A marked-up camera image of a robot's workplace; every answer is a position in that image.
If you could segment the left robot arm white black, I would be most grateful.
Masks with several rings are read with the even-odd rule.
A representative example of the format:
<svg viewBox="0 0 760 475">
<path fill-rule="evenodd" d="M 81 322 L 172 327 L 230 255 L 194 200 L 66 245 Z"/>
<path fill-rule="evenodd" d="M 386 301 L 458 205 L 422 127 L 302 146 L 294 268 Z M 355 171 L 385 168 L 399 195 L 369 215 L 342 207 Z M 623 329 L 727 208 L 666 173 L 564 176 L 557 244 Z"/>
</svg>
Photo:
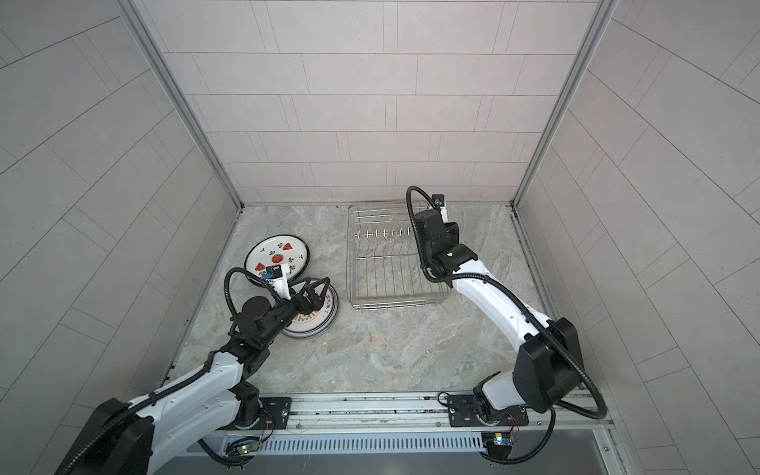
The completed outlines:
<svg viewBox="0 0 760 475">
<path fill-rule="evenodd" d="M 247 272 L 245 277 L 268 294 L 238 309 L 230 292 L 237 273 L 237 267 L 230 269 L 223 283 L 232 321 L 229 340 L 173 383 L 128 402 L 112 398 L 98 406 L 57 473 L 152 474 L 194 443 L 207 447 L 206 435 L 217 429 L 276 429 L 275 417 L 249 378 L 296 317 L 324 307 L 331 281 L 302 277 L 289 282 L 274 270 L 265 277 Z"/>
</svg>

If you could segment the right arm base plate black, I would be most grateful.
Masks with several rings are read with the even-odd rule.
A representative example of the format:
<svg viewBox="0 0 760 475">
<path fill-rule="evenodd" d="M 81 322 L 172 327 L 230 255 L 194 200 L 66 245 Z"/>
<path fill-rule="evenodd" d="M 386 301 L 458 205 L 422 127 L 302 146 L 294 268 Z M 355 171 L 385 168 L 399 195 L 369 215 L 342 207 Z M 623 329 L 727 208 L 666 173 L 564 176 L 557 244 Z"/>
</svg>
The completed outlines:
<svg viewBox="0 0 760 475">
<path fill-rule="evenodd" d="M 452 428 L 521 428 L 530 424 L 528 413 L 521 406 L 508 407 L 494 414 L 487 414 L 473 394 L 439 393 L 437 399 L 445 405 Z"/>
</svg>

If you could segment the white blue-rim watermelon plate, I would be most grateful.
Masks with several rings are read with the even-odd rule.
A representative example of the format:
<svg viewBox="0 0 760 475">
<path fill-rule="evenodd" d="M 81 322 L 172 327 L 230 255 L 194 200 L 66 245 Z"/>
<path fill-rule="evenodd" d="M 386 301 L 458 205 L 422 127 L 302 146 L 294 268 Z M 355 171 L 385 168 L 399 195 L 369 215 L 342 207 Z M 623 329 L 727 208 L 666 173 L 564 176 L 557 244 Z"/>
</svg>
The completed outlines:
<svg viewBox="0 0 760 475">
<path fill-rule="evenodd" d="M 243 267 L 263 277 L 268 267 L 280 265 L 288 281 L 300 277 L 310 262 L 308 245 L 293 235 L 277 235 L 260 241 L 247 254 Z"/>
</svg>

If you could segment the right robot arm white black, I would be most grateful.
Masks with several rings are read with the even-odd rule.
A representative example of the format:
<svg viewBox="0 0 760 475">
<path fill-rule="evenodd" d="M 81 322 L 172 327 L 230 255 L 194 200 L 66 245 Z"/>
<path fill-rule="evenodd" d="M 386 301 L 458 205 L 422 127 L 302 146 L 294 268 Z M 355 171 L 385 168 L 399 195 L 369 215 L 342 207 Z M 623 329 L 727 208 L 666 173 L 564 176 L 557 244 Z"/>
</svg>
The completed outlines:
<svg viewBox="0 0 760 475">
<path fill-rule="evenodd" d="M 518 352 L 514 369 L 486 378 L 473 389 L 478 415 L 490 424 L 512 407 L 545 413 L 557 406 L 590 417 L 564 397 L 579 386 L 577 331 L 566 319 L 536 312 L 495 279 L 469 247 L 459 243 L 458 226 L 445 223 L 441 211 L 411 213 L 421 268 L 427 280 L 445 283 L 472 301 Z"/>
</svg>

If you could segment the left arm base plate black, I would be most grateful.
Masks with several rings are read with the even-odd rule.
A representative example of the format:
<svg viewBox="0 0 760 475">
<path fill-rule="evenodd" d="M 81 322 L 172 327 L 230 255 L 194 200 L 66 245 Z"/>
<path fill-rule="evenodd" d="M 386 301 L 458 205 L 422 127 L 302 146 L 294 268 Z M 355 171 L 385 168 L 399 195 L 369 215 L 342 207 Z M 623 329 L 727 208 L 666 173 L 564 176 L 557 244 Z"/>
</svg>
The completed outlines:
<svg viewBox="0 0 760 475">
<path fill-rule="evenodd" d="M 264 397 L 241 403 L 233 421 L 225 426 L 231 431 L 278 431 L 286 429 L 292 406 L 289 397 Z"/>
</svg>

